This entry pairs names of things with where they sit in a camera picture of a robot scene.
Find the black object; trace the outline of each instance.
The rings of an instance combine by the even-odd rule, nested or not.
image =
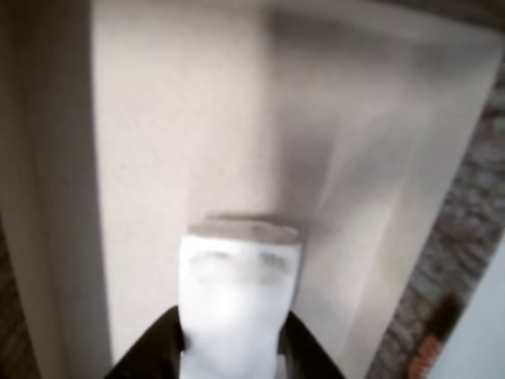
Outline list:
[[[175,306],[162,315],[105,379],[178,379],[184,336]],[[279,339],[289,379],[345,379],[303,322],[290,312]]]

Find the white wall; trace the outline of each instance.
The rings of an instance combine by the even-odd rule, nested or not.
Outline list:
[[[11,13],[0,2],[0,215],[40,374],[44,379],[66,379],[61,319],[47,261],[11,26]]]
[[[505,238],[473,294],[432,379],[501,379],[505,377]]]
[[[310,232],[294,308],[350,378],[365,375],[500,45],[473,29],[335,3],[296,12],[95,3],[114,359],[177,302],[187,223],[238,213]]]

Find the brick wall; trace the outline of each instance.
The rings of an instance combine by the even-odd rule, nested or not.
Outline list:
[[[0,223],[0,379],[39,379]]]

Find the white object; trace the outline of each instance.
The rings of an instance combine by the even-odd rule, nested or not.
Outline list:
[[[301,244],[270,223],[211,221],[190,228],[179,255],[181,379],[274,379]]]

